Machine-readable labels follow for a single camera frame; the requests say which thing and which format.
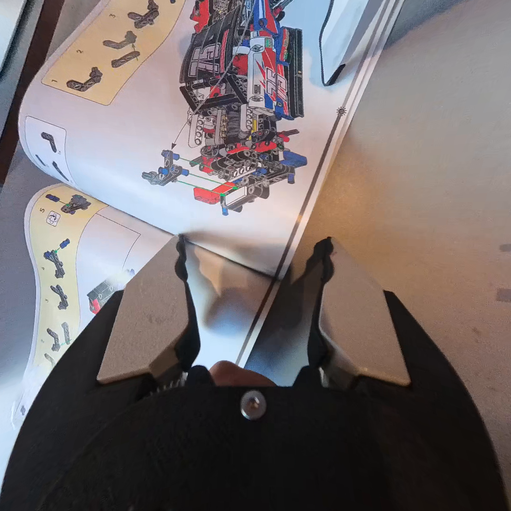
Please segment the building instruction booklet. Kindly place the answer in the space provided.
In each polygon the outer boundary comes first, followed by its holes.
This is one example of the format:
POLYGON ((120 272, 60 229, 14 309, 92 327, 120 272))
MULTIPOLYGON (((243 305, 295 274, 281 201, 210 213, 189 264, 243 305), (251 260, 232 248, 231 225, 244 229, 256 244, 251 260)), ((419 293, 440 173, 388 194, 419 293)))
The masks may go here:
MULTIPOLYGON (((209 271, 250 273, 251 322, 227 344, 247 361, 404 3, 383 1, 323 86, 329 2, 101 1, 36 74, 22 148, 61 183, 24 215, 36 298, 16 432, 73 341, 174 234, 199 249, 198 270, 209 254, 209 271)), ((214 290, 189 282, 193 299, 214 290)), ((204 337, 217 354, 204 304, 201 350, 204 337)))

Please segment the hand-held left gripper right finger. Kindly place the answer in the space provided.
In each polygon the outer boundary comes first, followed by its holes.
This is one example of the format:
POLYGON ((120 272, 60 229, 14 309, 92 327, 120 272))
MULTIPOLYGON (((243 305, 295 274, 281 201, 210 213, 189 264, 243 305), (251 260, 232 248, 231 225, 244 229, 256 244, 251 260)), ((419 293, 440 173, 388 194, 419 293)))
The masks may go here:
POLYGON ((315 248, 320 286, 311 318, 308 360, 327 385, 361 377, 407 387, 411 378, 380 284, 334 238, 315 248))

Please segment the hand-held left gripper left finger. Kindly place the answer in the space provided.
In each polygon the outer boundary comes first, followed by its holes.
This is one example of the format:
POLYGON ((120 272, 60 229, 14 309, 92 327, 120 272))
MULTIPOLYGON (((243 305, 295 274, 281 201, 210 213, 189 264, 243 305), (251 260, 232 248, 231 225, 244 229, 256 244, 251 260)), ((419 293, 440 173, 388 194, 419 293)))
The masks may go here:
POLYGON ((200 334, 186 261, 186 240, 176 235, 125 286, 99 383, 150 375, 173 385, 190 370, 200 334))

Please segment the white stand base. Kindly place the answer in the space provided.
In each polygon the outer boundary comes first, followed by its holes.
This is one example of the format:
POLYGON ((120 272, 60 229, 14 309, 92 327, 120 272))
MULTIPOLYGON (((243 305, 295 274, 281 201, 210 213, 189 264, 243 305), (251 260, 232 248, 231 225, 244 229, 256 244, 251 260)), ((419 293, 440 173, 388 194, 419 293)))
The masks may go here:
POLYGON ((333 85, 351 59, 383 1, 330 1, 319 34, 323 86, 333 85))

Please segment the grey desk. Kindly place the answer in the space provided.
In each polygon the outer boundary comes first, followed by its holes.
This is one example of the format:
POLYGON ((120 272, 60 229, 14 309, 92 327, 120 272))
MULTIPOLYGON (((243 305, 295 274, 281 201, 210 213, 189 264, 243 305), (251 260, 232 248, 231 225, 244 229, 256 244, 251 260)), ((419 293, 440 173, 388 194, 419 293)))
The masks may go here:
MULTIPOLYGON (((1 72, 1 484, 17 432, 33 336, 35 277, 24 237, 30 199, 55 180, 17 143, 35 73, 98 1, 27 1, 1 72)), ((510 498, 510 1, 404 1, 344 136, 292 265, 241 367, 279 385, 306 363, 318 289, 316 242, 335 237, 393 291, 461 376, 489 431, 510 498)), ((242 268, 188 255, 201 300, 198 364, 236 359, 251 322, 242 268)))

